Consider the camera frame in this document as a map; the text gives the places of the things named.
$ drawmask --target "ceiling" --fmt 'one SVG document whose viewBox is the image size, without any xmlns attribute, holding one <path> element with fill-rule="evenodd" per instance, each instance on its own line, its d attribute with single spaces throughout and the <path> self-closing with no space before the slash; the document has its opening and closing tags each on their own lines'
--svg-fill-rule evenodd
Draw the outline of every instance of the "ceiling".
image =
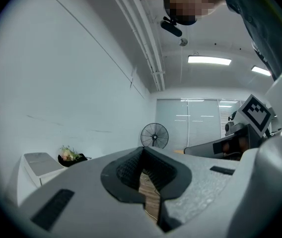
<svg viewBox="0 0 282 238">
<path fill-rule="evenodd" d="M 251 38 L 239 14 L 222 5 L 214 13 L 199 19 L 192 26 L 180 26 L 188 45 L 178 45 L 179 37 L 161 29 L 166 16 L 163 0 L 141 0 L 147 13 L 165 70 L 166 88 L 171 87 L 234 87 L 266 93 L 273 80 L 251 71 L 256 65 L 265 68 L 251 46 Z M 230 66 L 188 64 L 188 55 L 195 52 L 232 59 Z"/>
</svg>

